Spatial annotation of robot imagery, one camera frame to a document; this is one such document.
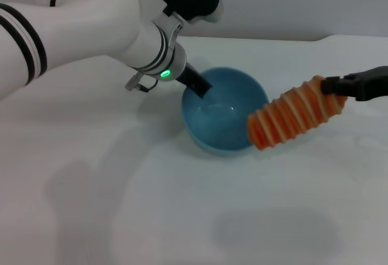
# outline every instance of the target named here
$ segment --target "orange object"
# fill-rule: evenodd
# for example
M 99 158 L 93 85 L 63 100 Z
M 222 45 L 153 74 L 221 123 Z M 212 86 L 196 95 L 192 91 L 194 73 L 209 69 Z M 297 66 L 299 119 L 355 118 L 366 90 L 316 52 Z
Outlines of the orange object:
M 259 150 L 275 147 L 341 114 L 347 97 L 324 95 L 321 92 L 322 80 L 325 79 L 315 76 L 250 115 L 249 140 Z

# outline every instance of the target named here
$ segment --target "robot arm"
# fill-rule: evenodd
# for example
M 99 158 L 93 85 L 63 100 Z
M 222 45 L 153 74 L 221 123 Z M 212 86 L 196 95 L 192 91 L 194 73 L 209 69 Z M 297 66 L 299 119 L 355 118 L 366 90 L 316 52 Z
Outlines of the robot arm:
M 0 98 L 59 65 L 110 55 L 158 80 L 177 79 L 199 96 L 211 88 L 186 62 L 176 37 L 184 25 L 170 7 L 144 22 L 138 0 L 36 0 L 0 4 Z M 214 13 L 219 13 L 218 0 Z M 213 13 L 195 12 L 211 17 Z

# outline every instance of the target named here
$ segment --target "white surface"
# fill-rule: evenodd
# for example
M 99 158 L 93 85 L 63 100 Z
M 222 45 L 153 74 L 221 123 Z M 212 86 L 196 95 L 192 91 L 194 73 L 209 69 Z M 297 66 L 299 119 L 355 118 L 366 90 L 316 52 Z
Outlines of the white surface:
M 0 0 L 32 2 L 32 0 Z M 140 0 L 147 19 L 160 14 L 161 0 Z M 225 15 L 184 32 L 196 36 L 320 39 L 332 34 L 388 36 L 388 0 L 223 0 Z
M 245 70 L 270 98 L 388 64 L 384 38 L 181 43 L 195 67 Z M 386 98 L 350 99 L 277 149 L 217 158 L 184 131 L 182 86 L 129 93 L 131 75 L 88 59 L 0 104 L 2 265 L 386 264 Z

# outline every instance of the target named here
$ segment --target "white wall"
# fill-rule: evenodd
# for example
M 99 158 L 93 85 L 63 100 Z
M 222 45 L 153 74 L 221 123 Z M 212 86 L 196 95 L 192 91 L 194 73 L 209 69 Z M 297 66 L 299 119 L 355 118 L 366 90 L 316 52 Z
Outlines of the white wall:
M 148 18 L 156 16 L 164 5 L 160 0 L 141 2 Z M 224 3 L 222 22 L 216 25 L 200 22 L 188 27 L 185 33 L 297 40 L 332 34 L 388 36 L 388 0 L 224 0 Z

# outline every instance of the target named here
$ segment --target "blue bowl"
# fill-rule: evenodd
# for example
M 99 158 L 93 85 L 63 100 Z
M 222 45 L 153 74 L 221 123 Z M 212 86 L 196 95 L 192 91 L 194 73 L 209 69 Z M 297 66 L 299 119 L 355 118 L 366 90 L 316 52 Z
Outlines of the blue bowl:
M 190 89 L 182 98 L 183 118 L 194 141 L 215 153 L 249 148 L 248 115 L 268 103 L 261 85 L 250 75 L 228 67 L 202 73 L 213 86 L 203 99 Z

